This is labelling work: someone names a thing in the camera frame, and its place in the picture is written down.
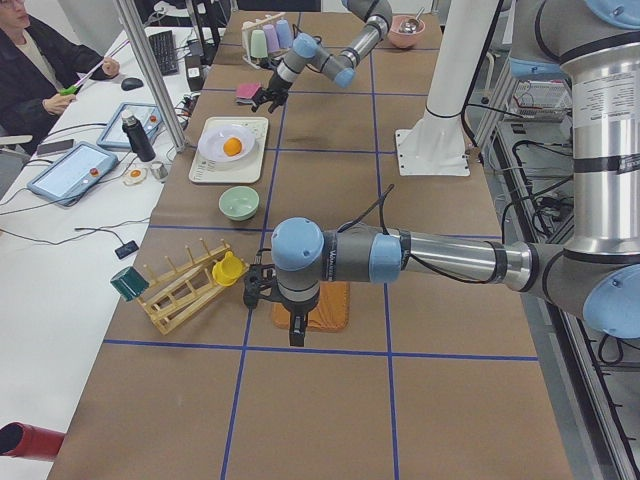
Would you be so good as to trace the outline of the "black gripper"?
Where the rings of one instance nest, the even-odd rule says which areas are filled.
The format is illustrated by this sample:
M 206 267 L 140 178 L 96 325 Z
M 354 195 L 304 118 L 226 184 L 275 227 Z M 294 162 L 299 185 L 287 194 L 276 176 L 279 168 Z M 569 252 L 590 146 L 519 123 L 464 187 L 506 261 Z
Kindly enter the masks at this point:
M 287 287 L 284 280 L 273 264 L 251 264 L 244 276 L 243 302 L 249 310 L 255 309 L 260 300 L 281 304 L 290 314 L 289 344 L 303 347 L 306 319 L 319 302 L 320 286 L 315 283 L 296 291 Z
M 251 99 L 251 111 L 257 112 L 261 105 L 271 102 L 269 113 L 274 113 L 282 103 L 288 99 L 289 89 L 293 84 L 293 70 L 288 66 L 285 58 L 282 58 L 275 69 L 266 87 L 262 92 L 256 92 Z

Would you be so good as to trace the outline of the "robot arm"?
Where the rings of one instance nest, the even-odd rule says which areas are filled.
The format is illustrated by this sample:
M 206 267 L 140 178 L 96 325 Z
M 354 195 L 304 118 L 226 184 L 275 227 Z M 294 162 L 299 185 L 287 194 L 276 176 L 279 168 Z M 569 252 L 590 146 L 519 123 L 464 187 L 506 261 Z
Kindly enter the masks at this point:
M 253 112 L 268 102 L 269 113 L 284 105 L 290 88 L 307 66 L 312 66 L 341 88 L 352 83 L 357 66 L 388 35 L 393 13 L 389 2 L 384 0 L 343 0 L 342 5 L 364 22 L 359 34 L 334 55 L 316 37 L 299 32 L 273 71 L 267 87 L 261 87 L 253 95 Z
M 500 1 L 452 1 L 425 114 L 411 130 L 398 130 L 404 175 L 461 173 L 460 121 L 473 80 L 464 55 L 484 41 Z M 353 68 L 387 34 L 386 1 L 342 1 L 365 21 L 355 43 L 330 60 L 316 39 L 301 33 L 254 96 L 255 111 L 284 104 L 303 68 L 313 65 L 348 85 Z M 271 238 L 273 265 L 256 255 L 244 279 L 243 301 L 281 303 L 290 312 L 289 341 L 304 346 L 308 314 L 321 281 L 391 283 L 400 272 L 431 271 L 463 283 L 503 283 L 558 306 L 592 329 L 639 338 L 639 1 L 516 1 L 511 72 L 521 79 L 571 81 L 573 119 L 573 237 L 564 246 L 503 245 L 387 229 L 386 193 L 380 227 L 360 218 L 321 231 L 311 220 L 281 222 Z

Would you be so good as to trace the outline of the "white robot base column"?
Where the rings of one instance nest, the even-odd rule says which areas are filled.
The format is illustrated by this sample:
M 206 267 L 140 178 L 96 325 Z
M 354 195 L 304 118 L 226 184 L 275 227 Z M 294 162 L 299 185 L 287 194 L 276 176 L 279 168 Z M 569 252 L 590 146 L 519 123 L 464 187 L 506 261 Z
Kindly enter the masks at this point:
M 437 57 L 424 115 L 411 129 L 396 132 L 402 176 L 470 174 L 463 110 L 490 29 L 502 8 L 499 0 L 453 1 Z

